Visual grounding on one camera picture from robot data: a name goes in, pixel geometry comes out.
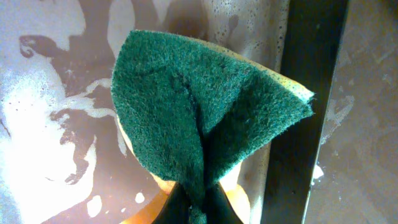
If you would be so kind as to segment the green and yellow scrub sponge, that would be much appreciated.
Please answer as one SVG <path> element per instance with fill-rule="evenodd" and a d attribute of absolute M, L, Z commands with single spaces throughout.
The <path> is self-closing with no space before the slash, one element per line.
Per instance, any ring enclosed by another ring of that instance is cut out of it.
<path fill-rule="evenodd" d="M 220 179 L 313 113 L 301 84 L 224 47 L 150 30 L 123 43 L 111 95 L 140 164 L 187 194 L 189 223 L 230 222 Z"/>

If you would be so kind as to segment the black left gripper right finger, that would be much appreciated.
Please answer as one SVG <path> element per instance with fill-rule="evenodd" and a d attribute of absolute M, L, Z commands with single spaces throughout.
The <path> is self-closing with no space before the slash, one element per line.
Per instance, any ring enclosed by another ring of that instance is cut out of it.
<path fill-rule="evenodd" d="M 243 224 L 239 219 L 221 184 L 215 184 L 205 193 L 207 224 Z"/>

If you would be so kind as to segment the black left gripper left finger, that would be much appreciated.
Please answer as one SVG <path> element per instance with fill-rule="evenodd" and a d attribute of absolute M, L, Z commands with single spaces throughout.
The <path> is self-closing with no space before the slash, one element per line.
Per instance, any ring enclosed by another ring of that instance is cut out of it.
<path fill-rule="evenodd" d="M 152 224 L 189 224 L 190 199 L 184 187 L 177 183 Z"/>

